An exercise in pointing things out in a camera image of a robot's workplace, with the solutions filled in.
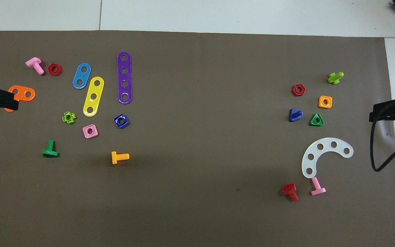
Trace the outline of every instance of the pink square nut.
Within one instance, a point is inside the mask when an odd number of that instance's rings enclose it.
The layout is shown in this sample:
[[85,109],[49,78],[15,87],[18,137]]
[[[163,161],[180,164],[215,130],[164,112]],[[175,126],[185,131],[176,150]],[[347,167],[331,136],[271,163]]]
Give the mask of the pink square nut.
[[95,125],[88,125],[83,127],[83,134],[85,135],[86,139],[93,138],[98,135],[97,127]]

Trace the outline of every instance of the pink bolt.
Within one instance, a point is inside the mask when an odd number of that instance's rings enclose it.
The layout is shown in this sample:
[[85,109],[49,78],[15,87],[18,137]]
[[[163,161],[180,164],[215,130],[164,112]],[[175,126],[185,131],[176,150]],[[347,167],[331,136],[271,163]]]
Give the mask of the pink bolt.
[[313,186],[315,186],[315,190],[311,192],[312,196],[326,192],[326,189],[321,188],[320,183],[316,177],[312,178],[312,182]]
[[42,75],[44,73],[44,70],[39,65],[39,63],[41,62],[42,61],[39,58],[34,57],[29,61],[26,61],[25,64],[30,68],[33,67],[39,75]]

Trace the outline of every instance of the green triangular nut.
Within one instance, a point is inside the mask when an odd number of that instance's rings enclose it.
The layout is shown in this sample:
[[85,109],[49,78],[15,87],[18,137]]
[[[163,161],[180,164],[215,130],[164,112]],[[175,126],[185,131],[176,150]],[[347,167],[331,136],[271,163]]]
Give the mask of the green triangular nut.
[[312,119],[310,119],[309,124],[311,126],[323,126],[324,125],[324,120],[321,117],[320,114],[315,114]]

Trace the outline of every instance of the brown mat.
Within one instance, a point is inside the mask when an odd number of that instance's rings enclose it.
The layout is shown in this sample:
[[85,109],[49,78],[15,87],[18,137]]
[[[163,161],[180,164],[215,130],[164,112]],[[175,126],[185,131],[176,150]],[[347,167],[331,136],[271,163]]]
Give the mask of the brown mat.
[[[132,55],[128,105],[117,100],[121,51]],[[63,73],[39,76],[25,66],[34,56]],[[72,86],[83,62],[105,80],[94,117],[82,113],[88,88]],[[341,83],[327,83],[340,71]],[[395,246],[395,160],[376,173],[369,158],[368,113],[391,98],[381,38],[0,32],[0,89],[13,85],[36,98],[0,108],[0,246]],[[318,108],[320,95],[331,109]],[[304,118],[288,122],[294,107]],[[324,126],[309,126],[315,113]],[[99,136],[85,139],[89,124]],[[394,130],[376,130],[381,161]],[[354,155],[321,156],[327,192],[311,196],[301,158],[324,137]],[[49,139],[58,158],[42,157]],[[130,160],[112,165],[111,151]],[[286,183],[298,202],[282,194]]]

